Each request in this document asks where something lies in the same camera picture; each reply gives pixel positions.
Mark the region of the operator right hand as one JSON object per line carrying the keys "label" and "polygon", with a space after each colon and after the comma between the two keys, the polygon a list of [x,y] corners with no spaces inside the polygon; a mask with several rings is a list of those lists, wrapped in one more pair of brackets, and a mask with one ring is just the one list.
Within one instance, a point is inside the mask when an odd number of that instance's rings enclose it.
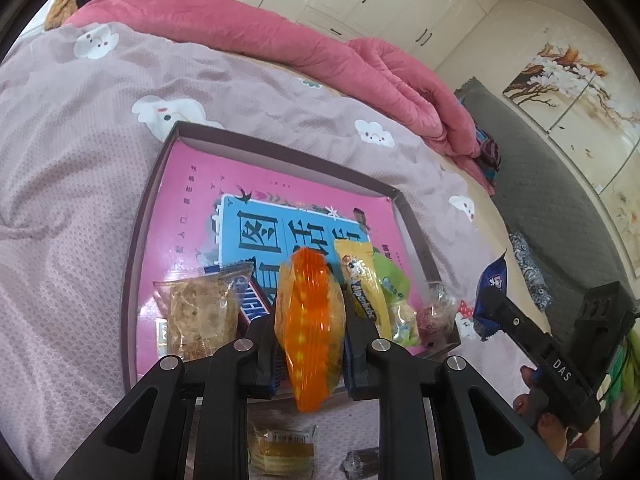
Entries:
{"label": "operator right hand", "polygon": [[[518,416],[523,417],[528,411],[529,397],[529,393],[522,393],[513,400],[512,408]],[[537,417],[535,432],[559,460],[565,460],[567,428],[555,414],[541,413]]]}

